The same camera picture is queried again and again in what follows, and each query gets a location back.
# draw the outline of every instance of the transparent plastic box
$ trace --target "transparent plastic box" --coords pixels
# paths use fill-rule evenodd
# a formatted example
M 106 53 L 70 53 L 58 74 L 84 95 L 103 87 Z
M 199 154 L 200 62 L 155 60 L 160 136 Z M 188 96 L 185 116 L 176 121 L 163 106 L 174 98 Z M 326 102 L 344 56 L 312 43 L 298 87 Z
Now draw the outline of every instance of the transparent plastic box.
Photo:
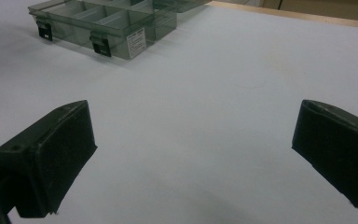
M 176 28 L 176 2 L 51 0 L 29 7 L 39 35 L 131 59 Z

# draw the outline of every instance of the white table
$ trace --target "white table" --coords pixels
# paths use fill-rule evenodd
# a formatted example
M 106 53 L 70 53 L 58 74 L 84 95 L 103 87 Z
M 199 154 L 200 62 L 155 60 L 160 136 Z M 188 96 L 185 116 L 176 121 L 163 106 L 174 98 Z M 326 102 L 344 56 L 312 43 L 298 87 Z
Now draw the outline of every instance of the white table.
M 0 145 L 89 101 L 99 147 L 60 213 L 16 223 L 358 223 L 291 149 L 302 99 L 358 116 L 358 28 L 221 7 L 181 15 L 131 61 L 38 37 L 0 0 Z

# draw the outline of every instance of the white label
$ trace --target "white label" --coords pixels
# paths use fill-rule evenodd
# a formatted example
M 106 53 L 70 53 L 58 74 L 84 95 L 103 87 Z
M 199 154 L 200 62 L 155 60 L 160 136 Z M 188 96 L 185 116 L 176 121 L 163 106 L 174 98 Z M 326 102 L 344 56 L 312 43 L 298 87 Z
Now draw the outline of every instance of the white label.
M 135 57 L 146 49 L 145 28 L 127 36 L 127 44 L 129 46 L 130 58 Z

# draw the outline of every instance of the brown wooden edge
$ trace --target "brown wooden edge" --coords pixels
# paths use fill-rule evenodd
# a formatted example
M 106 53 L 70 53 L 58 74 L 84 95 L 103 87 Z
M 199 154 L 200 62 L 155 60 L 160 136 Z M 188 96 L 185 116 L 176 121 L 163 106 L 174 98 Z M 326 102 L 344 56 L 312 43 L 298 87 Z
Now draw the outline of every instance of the brown wooden edge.
M 212 1 L 212 2 L 208 3 L 207 5 L 213 6 L 213 7 L 227 7 L 227 8 L 237 9 L 237 10 L 264 13 L 264 14 L 268 14 L 268 15 L 301 19 L 301 20 L 306 20 L 306 21 L 320 21 L 320 22 L 325 22 L 325 23 L 333 23 L 333 24 L 338 24 L 338 25 L 358 27 L 358 21 L 341 19 L 341 18 L 317 16 L 317 15 L 310 15 L 310 14 L 290 12 L 290 11 L 282 11 L 282 10 L 276 10 L 276 9 L 270 9 L 270 8 L 264 8 L 264 7 L 248 7 L 248 6 L 244 6 L 244 5 L 225 3 L 225 2 L 216 2 L 216 1 Z

